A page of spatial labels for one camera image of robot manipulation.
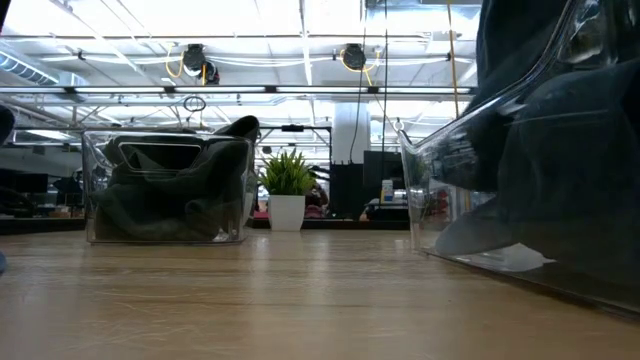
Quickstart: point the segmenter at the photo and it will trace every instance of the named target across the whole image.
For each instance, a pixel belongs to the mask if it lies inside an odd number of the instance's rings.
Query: person
[[[329,205],[329,197],[326,191],[316,181],[311,189],[304,197],[305,212],[304,217],[307,219],[324,218],[324,209]]]

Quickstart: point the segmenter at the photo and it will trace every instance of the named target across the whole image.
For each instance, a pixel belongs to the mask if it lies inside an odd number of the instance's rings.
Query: green plant
[[[296,156],[295,150],[272,156],[265,167],[267,171],[260,176],[260,182],[271,195],[304,195],[315,183],[302,154]]]

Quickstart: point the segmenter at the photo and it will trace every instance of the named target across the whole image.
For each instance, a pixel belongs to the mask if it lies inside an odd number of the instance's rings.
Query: ceiling
[[[360,0],[70,0],[66,10],[61,2],[55,2],[12,1],[0,45],[38,67],[79,75],[91,86],[199,85],[199,80],[184,71],[174,78],[166,69],[169,66],[178,72],[180,53],[193,43],[205,46],[208,59],[220,73],[221,86],[358,86],[361,81],[367,86],[366,77],[349,71],[340,61],[340,52],[348,43],[364,44],[372,85],[454,84],[449,17],[442,5],[446,1],[388,0],[386,19],[382,6],[364,11]],[[473,87],[481,0],[452,3],[457,85]],[[4,71],[0,71],[0,83],[34,85]],[[12,97],[25,106],[37,106],[43,100],[25,94]],[[330,126],[333,103],[341,101],[309,96],[276,102],[271,95],[256,94],[243,95],[246,103],[238,106],[235,99],[231,95],[207,97],[209,106],[196,115],[196,124],[200,115],[203,124],[216,128],[253,114],[269,125]],[[383,119],[381,100],[366,100],[370,101],[372,121]],[[458,112],[466,104],[460,103]],[[70,106],[40,106],[39,110],[66,119],[72,113]],[[172,126],[178,122],[167,106],[93,110],[95,106],[78,106],[79,117],[86,116],[85,125],[105,126],[117,121]],[[181,107],[176,110],[182,120],[189,116]],[[406,123],[410,135],[424,137],[455,118],[456,109],[453,97],[429,101],[407,97],[388,101],[386,114]],[[394,136],[392,129],[387,131],[388,136]],[[317,136],[304,134],[298,136],[322,144]]]

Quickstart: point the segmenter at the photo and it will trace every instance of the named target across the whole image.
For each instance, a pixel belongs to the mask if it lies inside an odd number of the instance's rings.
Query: table surface
[[[2,360],[640,358],[637,323],[413,254],[408,232],[83,237],[0,237]]]

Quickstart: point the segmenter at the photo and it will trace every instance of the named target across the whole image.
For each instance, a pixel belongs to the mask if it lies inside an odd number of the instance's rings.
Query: potted plant
[[[309,167],[295,150],[272,156],[265,167],[260,181],[269,192],[271,230],[299,231],[304,221],[305,194],[315,182]]]

